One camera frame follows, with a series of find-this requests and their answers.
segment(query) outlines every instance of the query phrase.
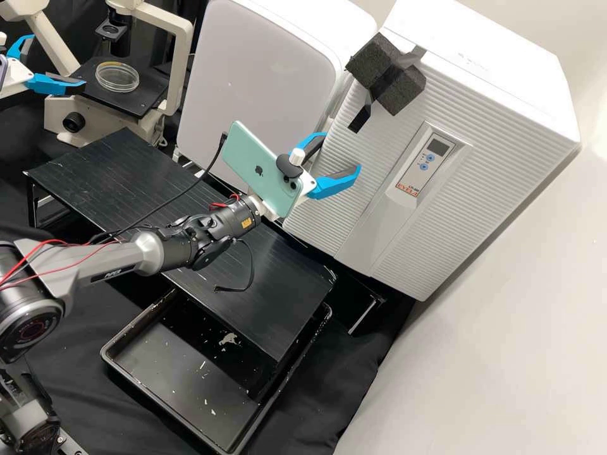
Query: control panel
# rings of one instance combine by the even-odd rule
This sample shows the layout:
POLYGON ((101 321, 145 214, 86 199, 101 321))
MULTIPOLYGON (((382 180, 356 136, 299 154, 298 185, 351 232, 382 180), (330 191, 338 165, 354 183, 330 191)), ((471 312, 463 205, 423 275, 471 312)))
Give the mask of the control panel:
POLYGON ((417 197, 454 148, 454 142, 432 133, 396 187, 417 197))

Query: red wire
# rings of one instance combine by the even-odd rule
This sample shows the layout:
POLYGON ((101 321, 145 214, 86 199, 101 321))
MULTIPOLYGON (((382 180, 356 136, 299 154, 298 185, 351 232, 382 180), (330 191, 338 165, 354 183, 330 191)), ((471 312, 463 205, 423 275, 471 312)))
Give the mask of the red wire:
MULTIPOLYGON (((230 199, 236 199, 237 201, 239 201, 240 200, 240 196, 238 196, 236 193, 232 193, 230 195, 230 199)), ((209 210, 214 210, 214 209, 216 209, 218 207, 223 208, 223 207, 227 207, 227 206, 228 206, 228 204, 225 204, 225 203, 211 202, 209 204, 209 210)))
POLYGON ((228 206, 228 204, 224 204, 224 203, 221 203, 221 202, 211 202, 209 204, 209 210, 214 210, 214 209, 216 209, 218 207, 227 207, 227 206, 228 206))
POLYGON ((86 259, 90 258, 92 255, 94 255, 94 254, 98 253, 99 251, 103 250, 103 248, 105 248, 106 246, 108 246, 108 245, 112 245, 112 243, 119 243, 119 242, 118 242, 117 240, 114 240, 114 241, 111 241, 111 242, 109 242, 109 243, 104 243, 104 244, 103 244, 103 245, 101 245, 99 248, 97 248, 96 250, 94 250, 94 251, 93 251, 93 252, 91 252, 90 254, 88 254, 88 255, 84 256, 84 257, 83 257, 82 259, 80 259, 79 261, 74 262, 73 264, 66 265, 65 267, 60 267, 60 268, 58 268, 58 269, 47 270, 46 272, 43 272, 43 273, 41 273, 41 274, 37 274, 37 275, 32 275, 32 276, 27 277, 27 278, 22 278, 22 279, 20 279, 20 280, 17 280, 17 281, 15 281, 15 282, 12 282, 11 284, 9 284, 9 285, 7 285, 7 286, 0 287, 0 291, 4 291, 5 289, 12 288, 13 286, 16 286, 17 284, 21 284, 21 283, 23 283, 23 282, 26 282, 26 281, 32 280, 32 279, 34 279, 34 278, 38 278, 38 277, 41 277, 41 276, 44 276, 44 275, 48 275, 48 274, 52 274, 52 273, 56 273, 56 272, 62 272, 62 271, 64 271, 64 270, 70 269, 70 268, 72 268, 72 267, 76 267, 77 265, 82 264, 84 261, 86 261, 86 259))
POLYGON ((62 243, 64 245, 67 245, 66 242, 64 242, 63 240, 59 240, 59 239, 50 239, 50 240, 41 241, 38 245, 33 247, 32 250, 23 257, 23 259, 21 259, 19 262, 17 262, 17 264, 15 264, 15 266, 12 269, 10 269, 6 273, 6 275, 4 275, 2 277, 2 279, 0 279, 0 286, 2 286, 2 284, 4 282, 6 282, 6 280, 8 280, 13 273, 15 273, 15 270, 17 270, 19 267, 21 267, 23 265, 23 263, 25 263, 27 261, 28 257, 33 255, 36 251, 40 250, 40 248, 42 248, 44 245, 48 245, 49 243, 62 243))

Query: petri dish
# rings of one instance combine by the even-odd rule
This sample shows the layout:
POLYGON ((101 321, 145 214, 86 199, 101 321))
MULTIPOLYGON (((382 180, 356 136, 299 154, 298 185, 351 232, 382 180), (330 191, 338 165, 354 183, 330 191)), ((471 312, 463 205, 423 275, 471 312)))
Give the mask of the petri dish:
POLYGON ((115 93, 132 92, 139 85, 139 73, 132 66, 117 61, 99 63, 95 70, 99 84, 115 93))

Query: black foam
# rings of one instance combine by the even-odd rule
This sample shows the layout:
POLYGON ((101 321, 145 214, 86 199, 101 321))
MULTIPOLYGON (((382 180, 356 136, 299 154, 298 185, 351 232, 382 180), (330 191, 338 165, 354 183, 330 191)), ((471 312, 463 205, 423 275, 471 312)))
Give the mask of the black foam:
POLYGON ((424 91, 426 77, 415 66, 401 70, 377 101, 392 115, 398 114, 416 96, 424 91))
POLYGON ((401 52, 384 35, 378 33, 354 54, 346 65, 346 70, 363 87, 370 89, 400 56, 401 52))
MULTIPOLYGON (((426 77, 410 64, 411 59, 402 57, 402 52, 385 36, 377 33, 346 65, 346 69, 370 92, 371 102, 379 101, 393 116, 426 87, 426 77)), ((369 106, 365 105, 353 121, 351 130, 358 132, 369 119, 369 100, 367 104, 369 106)))

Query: white appliance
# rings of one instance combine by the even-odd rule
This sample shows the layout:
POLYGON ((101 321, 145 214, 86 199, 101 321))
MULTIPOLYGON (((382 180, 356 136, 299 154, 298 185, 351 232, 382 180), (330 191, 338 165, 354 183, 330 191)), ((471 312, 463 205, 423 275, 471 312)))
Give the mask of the white appliance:
MULTIPOLYGON (((202 30, 177 145, 205 168, 239 120, 275 153, 291 150, 343 94, 344 67, 377 25, 348 0, 212 0, 202 30)), ((247 185, 223 161, 213 173, 247 185)))
POLYGON ((580 137, 557 57, 471 9, 399 0, 381 33, 401 52, 427 50, 417 64, 426 88, 396 116, 373 103, 354 133, 348 125, 367 94, 355 82, 312 174, 359 162, 360 177, 298 207, 285 229, 425 300, 580 137))

